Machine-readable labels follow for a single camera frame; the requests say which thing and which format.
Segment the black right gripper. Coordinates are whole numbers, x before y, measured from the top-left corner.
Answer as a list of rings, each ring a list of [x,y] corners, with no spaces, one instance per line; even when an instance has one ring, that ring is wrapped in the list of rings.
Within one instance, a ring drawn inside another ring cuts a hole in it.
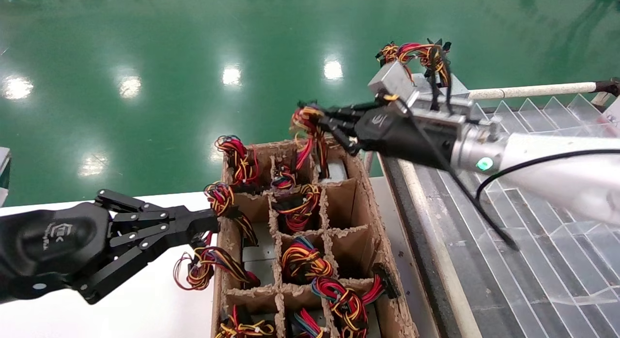
[[[358,155],[363,149],[416,165],[447,170],[447,165],[443,165],[438,157],[441,155],[450,164],[458,139],[456,130],[424,121],[412,122],[399,111],[381,106],[383,104],[378,102],[366,102],[322,108],[324,117],[335,119],[323,120],[323,130],[329,132],[349,155]],[[356,123],[356,133],[352,123]]]

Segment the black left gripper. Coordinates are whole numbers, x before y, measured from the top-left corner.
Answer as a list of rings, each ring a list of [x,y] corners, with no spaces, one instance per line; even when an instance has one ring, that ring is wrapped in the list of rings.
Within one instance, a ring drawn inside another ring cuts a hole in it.
[[[130,235],[128,250],[97,270],[107,258],[110,222],[113,232],[143,230]],[[94,204],[2,216],[1,300],[33,300],[74,289],[94,305],[168,249],[188,245],[207,231],[218,232],[211,209],[162,207],[108,189],[100,190]]]

